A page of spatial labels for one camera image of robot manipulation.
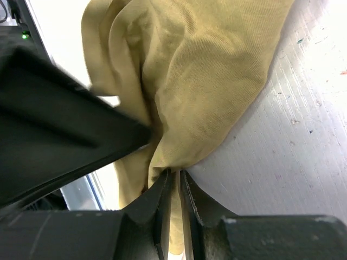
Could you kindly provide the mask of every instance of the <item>khaki fabric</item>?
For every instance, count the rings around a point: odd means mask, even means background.
[[[122,207],[167,167],[225,138],[264,86],[293,0],[91,0],[82,39],[93,90],[151,126],[150,145],[115,162]],[[173,192],[170,251],[183,250]]]

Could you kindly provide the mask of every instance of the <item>white table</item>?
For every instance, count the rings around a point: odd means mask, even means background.
[[[56,64],[88,85],[80,32],[88,0],[27,1]],[[230,210],[347,222],[346,10],[343,0],[295,2],[266,87],[224,143],[189,169]],[[96,177],[105,208],[117,208],[113,168]]]

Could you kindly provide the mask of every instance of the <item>white surface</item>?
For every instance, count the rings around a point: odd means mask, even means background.
[[[346,11],[347,1],[295,2],[264,90],[189,169],[235,213],[323,213],[347,223]]]

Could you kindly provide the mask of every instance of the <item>crumpled fabric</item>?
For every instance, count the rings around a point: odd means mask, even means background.
[[[119,96],[119,109],[153,129],[148,147],[115,162],[121,207],[223,141],[264,86],[293,1],[90,1],[82,40],[92,90]],[[177,187],[169,249],[184,249]]]

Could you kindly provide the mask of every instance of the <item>beige cloth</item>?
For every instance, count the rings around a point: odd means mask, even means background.
[[[93,89],[154,129],[150,146],[115,163],[122,207],[206,157],[255,99],[293,0],[91,0],[82,19]],[[170,251],[183,250],[173,193]]]

